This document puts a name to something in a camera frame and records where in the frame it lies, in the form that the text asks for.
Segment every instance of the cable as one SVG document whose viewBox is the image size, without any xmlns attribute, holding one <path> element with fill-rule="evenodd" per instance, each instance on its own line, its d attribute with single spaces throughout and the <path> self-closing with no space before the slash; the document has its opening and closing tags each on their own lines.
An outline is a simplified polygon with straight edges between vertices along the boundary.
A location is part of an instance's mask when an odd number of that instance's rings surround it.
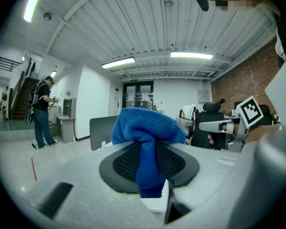
<svg viewBox="0 0 286 229">
<path fill-rule="evenodd" d="M 33 148 L 35 148 L 35 149 L 37 150 L 37 148 L 36 148 L 37 145 L 34 145 L 32 139 L 31 139 L 31 136 L 30 136 L 30 134 L 29 134 L 29 130 L 28 130 L 28 126 L 27 126 L 27 125 L 26 125 L 26 128 L 27 128 L 28 136 L 29 136 L 29 138 L 30 138 L 30 140 L 31 140 L 32 146 L 33 146 Z"/>
</svg>

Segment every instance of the black office chair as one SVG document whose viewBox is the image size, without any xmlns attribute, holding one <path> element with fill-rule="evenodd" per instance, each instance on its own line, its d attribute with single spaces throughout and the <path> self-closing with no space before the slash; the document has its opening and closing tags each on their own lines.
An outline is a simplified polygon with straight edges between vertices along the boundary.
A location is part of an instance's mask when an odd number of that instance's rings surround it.
<svg viewBox="0 0 286 229">
<path fill-rule="evenodd" d="M 212 133 L 214 145 L 211 145 L 210 140 L 208 139 L 209 132 L 199 129 L 199 124 L 201 122 L 220 121 L 224 119 L 224 113 L 218 112 L 221 104 L 224 102 L 225 99 L 221 99 L 216 103 L 205 103 L 203 105 L 204 111 L 201 113 L 196 113 L 196 128 L 191 140 L 191 146 L 215 148 L 219 150 L 225 149 L 225 133 Z"/>
<path fill-rule="evenodd" d="M 272 125 L 272 121 L 276 124 L 276 119 L 273 114 L 270 114 L 269 107 L 265 104 L 260 104 L 259 107 L 261 108 L 264 117 L 260 119 L 256 125 Z"/>
</svg>

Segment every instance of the blue towel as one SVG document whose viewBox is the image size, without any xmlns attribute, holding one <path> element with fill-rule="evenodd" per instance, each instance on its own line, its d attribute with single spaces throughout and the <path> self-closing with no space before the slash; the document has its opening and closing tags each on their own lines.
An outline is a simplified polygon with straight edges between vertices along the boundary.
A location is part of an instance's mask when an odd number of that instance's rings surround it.
<svg viewBox="0 0 286 229">
<path fill-rule="evenodd" d="M 186 135 L 170 117 L 141 108 L 122 109 L 111 135 L 112 143 L 141 143 L 135 182 L 142 198 L 161 198 L 165 177 L 155 160 L 155 140 L 184 143 Z"/>
</svg>

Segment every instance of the electrical box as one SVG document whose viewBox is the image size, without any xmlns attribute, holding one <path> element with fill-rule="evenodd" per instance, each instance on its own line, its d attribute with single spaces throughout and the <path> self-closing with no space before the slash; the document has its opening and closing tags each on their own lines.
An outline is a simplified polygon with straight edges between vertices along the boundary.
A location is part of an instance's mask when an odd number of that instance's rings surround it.
<svg viewBox="0 0 286 229">
<path fill-rule="evenodd" d="M 206 103 L 209 102 L 209 91 L 208 90 L 198 90 L 197 91 L 197 98 L 199 103 Z"/>
</svg>

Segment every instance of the red brick wall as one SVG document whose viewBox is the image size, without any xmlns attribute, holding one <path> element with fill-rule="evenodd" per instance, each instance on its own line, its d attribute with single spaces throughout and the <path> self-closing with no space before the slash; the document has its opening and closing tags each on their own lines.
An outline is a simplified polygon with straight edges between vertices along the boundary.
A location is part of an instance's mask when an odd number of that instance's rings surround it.
<svg viewBox="0 0 286 229">
<path fill-rule="evenodd" d="M 266 104 L 270 113 L 276 114 L 265 88 L 278 72 L 278 56 L 276 54 L 276 38 L 265 47 L 242 62 L 233 70 L 212 82 L 212 97 L 216 102 L 224 98 L 221 112 L 228 113 L 234 109 L 234 102 L 243 101 L 251 95 L 258 104 Z"/>
</svg>

